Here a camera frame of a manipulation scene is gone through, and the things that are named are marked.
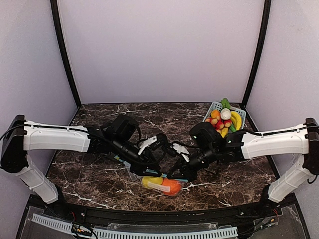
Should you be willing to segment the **yellow toy mango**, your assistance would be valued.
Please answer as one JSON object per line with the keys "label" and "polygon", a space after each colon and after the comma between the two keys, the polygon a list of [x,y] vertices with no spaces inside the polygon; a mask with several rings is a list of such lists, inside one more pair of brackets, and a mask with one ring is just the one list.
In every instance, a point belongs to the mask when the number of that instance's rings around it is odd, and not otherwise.
{"label": "yellow toy mango", "polygon": [[141,179],[142,186],[144,188],[152,189],[154,185],[162,185],[163,178],[162,177],[143,177]]}

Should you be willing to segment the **clear zip bag blue zipper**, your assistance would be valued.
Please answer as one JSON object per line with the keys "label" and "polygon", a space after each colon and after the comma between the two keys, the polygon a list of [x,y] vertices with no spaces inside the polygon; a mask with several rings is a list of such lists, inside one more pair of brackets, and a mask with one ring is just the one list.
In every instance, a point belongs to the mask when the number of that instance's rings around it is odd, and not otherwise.
{"label": "clear zip bag blue zipper", "polygon": [[139,176],[139,180],[143,188],[171,197],[180,194],[184,184],[188,183],[185,179],[168,179],[166,174],[156,177],[152,172],[150,176]]}

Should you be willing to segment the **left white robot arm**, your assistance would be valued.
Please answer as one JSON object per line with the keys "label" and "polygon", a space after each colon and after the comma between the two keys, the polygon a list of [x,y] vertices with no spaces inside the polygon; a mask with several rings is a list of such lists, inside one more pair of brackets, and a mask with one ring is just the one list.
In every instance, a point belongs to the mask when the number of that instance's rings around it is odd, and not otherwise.
{"label": "left white robot arm", "polygon": [[32,150],[67,150],[80,153],[113,153],[130,164],[137,175],[145,175],[151,167],[161,176],[159,162],[150,150],[152,144],[162,137],[149,138],[140,146],[129,140],[138,123],[126,115],[118,115],[111,123],[102,126],[59,126],[35,123],[17,115],[9,129],[0,138],[3,141],[0,167],[16,175],[30,190],[41,197],[43,202],[54,204],[64,200],[63,193],[51,183],[33,163],[28,152]]}

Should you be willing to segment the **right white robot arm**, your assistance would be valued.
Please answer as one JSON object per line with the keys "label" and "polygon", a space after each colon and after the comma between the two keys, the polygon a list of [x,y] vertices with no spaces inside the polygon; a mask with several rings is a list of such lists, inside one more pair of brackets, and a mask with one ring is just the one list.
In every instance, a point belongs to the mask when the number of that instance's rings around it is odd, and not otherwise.
{"label": "right white robot arm", "polygon": [[313,118],[295,127],[252,132],[239,130],[223,138],[208,122],[194,126],[189,135],[200,148],[188,159],[179,160],[169,179],[193,181],[197,173],[215,161],[239,162],[261,156],[298,154],[294,165],[282,177],[266,186],[262,204],[278,204],[302,183],[319,174],[319,126]]}

